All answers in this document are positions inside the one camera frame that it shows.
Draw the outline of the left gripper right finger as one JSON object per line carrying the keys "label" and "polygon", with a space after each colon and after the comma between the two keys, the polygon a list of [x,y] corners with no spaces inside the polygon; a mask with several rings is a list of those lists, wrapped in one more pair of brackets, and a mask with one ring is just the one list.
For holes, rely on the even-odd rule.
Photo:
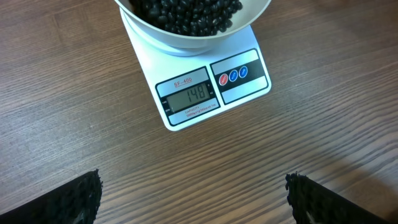
{"label": "left gripper right finger", "polygon": [[288,204],[297,224],[383,224],[388,221],[298,173],[287,174]]}

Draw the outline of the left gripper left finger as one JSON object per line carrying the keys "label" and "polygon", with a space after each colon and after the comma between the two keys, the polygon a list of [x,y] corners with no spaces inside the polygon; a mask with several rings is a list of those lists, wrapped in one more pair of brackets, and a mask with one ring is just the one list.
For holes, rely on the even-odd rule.
{"label": "left gripper left finger", "polygon": [[98,170],[1,215],[1,223],[93,223],[102,196]]}

